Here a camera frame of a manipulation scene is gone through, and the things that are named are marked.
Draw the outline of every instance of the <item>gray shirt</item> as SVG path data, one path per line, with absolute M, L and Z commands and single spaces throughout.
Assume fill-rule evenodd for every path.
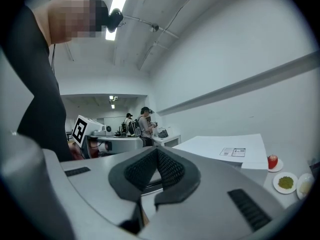
M 141 136 L 145 138 L 151 138 L 151 132 L 149 131 L 147 119 L 144 116 L 141 116 L 138 122 L 141 129 Z

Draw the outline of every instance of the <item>white plate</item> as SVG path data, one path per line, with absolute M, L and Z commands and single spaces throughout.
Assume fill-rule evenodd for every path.
M 304 183 L 304 182 L 310 182 L 311 184 L 313 184 L 315 182 L 315 178 L 310 173 L 305 173 L 305 174 L 301 175 L 298 182 L 296 183 L 296 194 L 298 195 L 298 198 L 300 200 L 306 196 L 306 194 L 300 192 L 300 187 L 301 187 L 302 183 Z
M 278 158 L 278 163 L 276 164 L 276 166 L 272 169 L 268 169 L 268 171 L 271 173 L 276 173 L 276 172 L 279 172 L 283 167 L 284 167 L 284 162 L 282 162 L 282 160 Z
M 278 185 L 280 178 L 285 177 L 285 176 L 293 179 L 293 185 L 292 185 L 292 188 L 290 188 L 290 189 L 285 189 L 285 188 L 282 188 Z M 292 174 L 291 172 L 281 172 L 281 173 L 277 174 L 276 176 L 274 176 L 274 178 L 273 178 L 273 186 L 281 194 L 290 194 L 293 191 L 295 191 L 297 189 L 296 188 L 297 182 L 298 182 L 297 176 Z

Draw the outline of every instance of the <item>plate of green food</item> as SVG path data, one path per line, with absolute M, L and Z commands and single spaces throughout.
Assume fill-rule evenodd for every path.
M 273 178 L 274 188 L 281 194 L 290 194 L 297 188 L 298 178 L 291 172 L 281 172 Z

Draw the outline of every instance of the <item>red apple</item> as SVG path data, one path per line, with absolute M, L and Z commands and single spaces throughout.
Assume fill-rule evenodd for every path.
M 269 169 L 275 168 L 277 163 L 278 163 L 278 157 L 276 155 L 272 154 L 268 157 Z

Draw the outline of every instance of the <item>person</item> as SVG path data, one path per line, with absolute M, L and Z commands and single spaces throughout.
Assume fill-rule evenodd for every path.
M 125 117 L 125 120 L 124 120 L 125 127 L 126 127 L 126 134 L 127 134 L 128 136 L 131 136 L 131 133 L 129 132 L 129 123 L 130 123 L 130 122 L 132 123 L 132 117 L 133 117 L 132 114 L 127 113 L 127 114 L 126 114 L 126 117 Z
M 141 109 L 140 116 L 138 118 L 138 123 L 141 130 L 141 137 L 145 139 L 145 145 L 153 146 L 153 141 L 151 139 L 153 128 L 157 127 L 156 125 L 149 125 L 147 118 L 150 115 L 150 109 L 144 106 Z
M 34 96 L 17 132 L 54 151 L 60 162 L 82 156 L 79 147 L 67 142 L 66 110 L 49 62 L 49 47 L 94 36 L 110 24 L 114 21 L 103 0 L 50 0 L 34 10 L 23 5 L 1 40 L 12 68 Z

